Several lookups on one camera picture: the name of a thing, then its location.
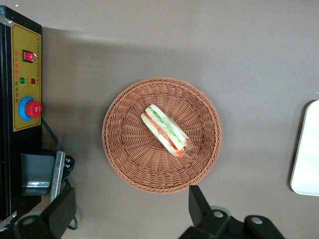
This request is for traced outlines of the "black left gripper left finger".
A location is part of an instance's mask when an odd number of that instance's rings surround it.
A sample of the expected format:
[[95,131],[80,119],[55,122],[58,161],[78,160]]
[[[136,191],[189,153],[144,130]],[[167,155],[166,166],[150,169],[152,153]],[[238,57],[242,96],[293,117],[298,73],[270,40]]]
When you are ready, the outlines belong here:
[[60,239],[76,214],[74,188],[65,188],[40,215],[28,215],[13,227],[16,239]]

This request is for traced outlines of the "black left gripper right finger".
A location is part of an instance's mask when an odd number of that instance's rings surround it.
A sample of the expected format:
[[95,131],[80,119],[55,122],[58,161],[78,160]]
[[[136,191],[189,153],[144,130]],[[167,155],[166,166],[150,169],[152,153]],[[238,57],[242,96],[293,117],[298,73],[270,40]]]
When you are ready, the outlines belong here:
[[197,185],[189,187],[188,210],[193,222],[181,239],[283,239],[268,218],[250,215],[243,222],[222,209],[212,209]]

